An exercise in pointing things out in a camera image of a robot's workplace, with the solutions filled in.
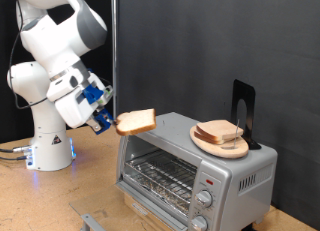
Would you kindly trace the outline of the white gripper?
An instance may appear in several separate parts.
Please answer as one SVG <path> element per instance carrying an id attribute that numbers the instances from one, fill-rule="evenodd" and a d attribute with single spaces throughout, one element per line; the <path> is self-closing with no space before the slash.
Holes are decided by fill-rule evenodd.
<path id="1" fill-rule="evenodd" d="M 90 72 L 83 84 L 57 99 L 55 107 L 69 127 L 88 124 L 98 132 L 105 127 L 105 85 Z"/>

